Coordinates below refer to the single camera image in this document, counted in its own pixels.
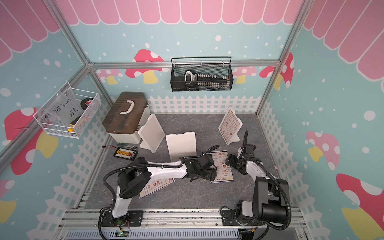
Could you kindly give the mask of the white menu stand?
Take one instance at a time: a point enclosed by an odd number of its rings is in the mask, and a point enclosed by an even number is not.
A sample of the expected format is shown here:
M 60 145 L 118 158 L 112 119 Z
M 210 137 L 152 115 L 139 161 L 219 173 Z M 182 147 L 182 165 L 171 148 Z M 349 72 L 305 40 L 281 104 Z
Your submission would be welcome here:
M 151 114 L 144 126 L 138 131 L 142 138 L 140 148 L 150 150 L 155 153 L 165 137 L 165 132 L 161 127 L 155 114 Z
M 195 132 L 166 135 L 166 141 L 172 162 L 179 161 L 181 157 L 191 157 L 197 154 Z

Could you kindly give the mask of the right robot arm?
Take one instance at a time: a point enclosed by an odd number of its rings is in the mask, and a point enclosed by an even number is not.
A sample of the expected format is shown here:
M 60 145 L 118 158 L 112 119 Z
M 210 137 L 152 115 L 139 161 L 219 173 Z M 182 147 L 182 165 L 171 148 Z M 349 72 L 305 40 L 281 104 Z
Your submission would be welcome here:
M 289 184 L 276 178 L 255 156 L 256 146 L 247 143 L 249 131 L 245 132 L 238 154 L 229 155 L 225 164 L 255 182 L 251 201 L 239 201 L 230 220 L 239 225 L 264 223 L 267 227 L 282 231 L 292 220 Z

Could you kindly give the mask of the black tray with parts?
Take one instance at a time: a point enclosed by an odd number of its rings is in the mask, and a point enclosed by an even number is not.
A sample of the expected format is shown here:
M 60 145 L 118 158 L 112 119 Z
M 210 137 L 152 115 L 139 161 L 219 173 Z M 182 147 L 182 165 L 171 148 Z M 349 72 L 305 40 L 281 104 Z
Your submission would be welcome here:
M 137 150 L 117 148 L 113 156 L 115 158 L 133 161 L 138 154 Z

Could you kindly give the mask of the socket tool set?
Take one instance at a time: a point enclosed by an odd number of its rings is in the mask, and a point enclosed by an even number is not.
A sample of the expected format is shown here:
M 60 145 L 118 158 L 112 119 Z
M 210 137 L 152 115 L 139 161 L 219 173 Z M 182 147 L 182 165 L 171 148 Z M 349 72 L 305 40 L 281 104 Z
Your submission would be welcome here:
M 226 76 L 218 78 L 216 75 L 197 74 L 192 71 L 186 71 L 184 79 L 185 86 L 199 90 L 228 88 L 231 83 Z

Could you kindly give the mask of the brown lid storage box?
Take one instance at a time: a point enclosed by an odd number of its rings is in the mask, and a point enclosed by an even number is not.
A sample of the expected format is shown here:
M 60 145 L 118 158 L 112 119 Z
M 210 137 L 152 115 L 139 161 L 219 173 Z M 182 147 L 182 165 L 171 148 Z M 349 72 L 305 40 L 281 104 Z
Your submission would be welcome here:
M 122 92 L 105 117 L 106 132 L 118 143 L 139 144 L 139 129 L 150 117 L 149 103 L 144 93 Z

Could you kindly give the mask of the small circuit board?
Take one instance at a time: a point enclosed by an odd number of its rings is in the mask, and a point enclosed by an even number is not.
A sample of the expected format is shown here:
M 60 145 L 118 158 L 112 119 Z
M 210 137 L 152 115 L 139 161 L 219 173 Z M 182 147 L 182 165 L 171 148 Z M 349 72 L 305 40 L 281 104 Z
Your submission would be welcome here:
M 130 231 L 116 230 L 115 238 L 127 238 L 129 234 L 130 234 Z

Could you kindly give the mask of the black tape roll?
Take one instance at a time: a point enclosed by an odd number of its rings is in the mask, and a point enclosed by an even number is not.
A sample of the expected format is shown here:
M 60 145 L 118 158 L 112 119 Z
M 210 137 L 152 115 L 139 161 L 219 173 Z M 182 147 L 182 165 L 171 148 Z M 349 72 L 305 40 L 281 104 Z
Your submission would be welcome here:
M 81 108 L 85 111 L 88 106 L 92 103 L 93 101 L 93 98 L 85 98 L 83 100 L 81 100 Z

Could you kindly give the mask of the yellow black utility knife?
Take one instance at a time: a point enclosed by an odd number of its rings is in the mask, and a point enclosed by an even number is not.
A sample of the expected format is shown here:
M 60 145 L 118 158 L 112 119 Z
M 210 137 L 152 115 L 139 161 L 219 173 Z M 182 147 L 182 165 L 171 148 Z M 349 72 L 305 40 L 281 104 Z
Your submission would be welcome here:
M 70 123 L 71 127 L 68 129 L 68 132 L 70 132 L 71 134 L 78 134 L 83 132 L 83 124 L 82 123 L 78 124 L 78 121 L 80 118 L 81 116 L 77 117 L 75 120 L 73 120 Z

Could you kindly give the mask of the clear plastic labelled bag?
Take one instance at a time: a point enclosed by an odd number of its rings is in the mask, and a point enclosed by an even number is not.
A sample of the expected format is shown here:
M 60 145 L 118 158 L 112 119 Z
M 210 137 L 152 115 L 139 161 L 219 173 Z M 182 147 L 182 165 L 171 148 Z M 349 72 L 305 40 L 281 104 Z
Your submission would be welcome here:
M 43 124 L 71 127 L 70 123 L 82 116 L 84 110 L 77 101 L 73 91 L 58 91 L 38 114 L 39 121 Z

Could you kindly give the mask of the green handled tool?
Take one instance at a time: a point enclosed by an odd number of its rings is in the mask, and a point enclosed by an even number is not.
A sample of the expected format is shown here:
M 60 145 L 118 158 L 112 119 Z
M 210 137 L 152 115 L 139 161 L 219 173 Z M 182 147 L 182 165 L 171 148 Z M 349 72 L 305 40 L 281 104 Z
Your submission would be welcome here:
M 123 143 L 118 143 L 118 147 L 119 148 L 129 149 L 129 150 L 132 150 L 132 151 L 135 151 L 135 150 L 138 149 L 138 147 L 136 147 L 136 146 L 129 146 L 129 145 L 126 145 L 126 144 L 123 144 Z

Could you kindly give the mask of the black mesh wall basket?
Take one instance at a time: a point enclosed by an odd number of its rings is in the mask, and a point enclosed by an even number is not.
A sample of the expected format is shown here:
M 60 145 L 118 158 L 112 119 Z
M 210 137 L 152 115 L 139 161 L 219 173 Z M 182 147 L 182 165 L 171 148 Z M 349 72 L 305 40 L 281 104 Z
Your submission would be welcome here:
M 230 91 L 234 83 L 231 57 L 171 59 L 173 92 Z

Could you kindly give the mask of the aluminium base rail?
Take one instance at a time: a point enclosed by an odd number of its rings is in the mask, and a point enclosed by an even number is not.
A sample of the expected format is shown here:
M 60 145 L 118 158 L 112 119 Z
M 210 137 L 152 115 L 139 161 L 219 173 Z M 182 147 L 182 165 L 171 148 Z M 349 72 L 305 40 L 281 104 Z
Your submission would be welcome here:
M 54 234 L 55 240 L 99 240 L 98 210 L 68 210 Z M 219 209 L 146 209 L 137 219 L 140 226 L 103 227 L 108 240 L 239 240 L 240 232 L 254 229 L 259 237 L 263 224 L 225 226 Z M 127 238 L 115 238 L 116 230 L 130 231 Z

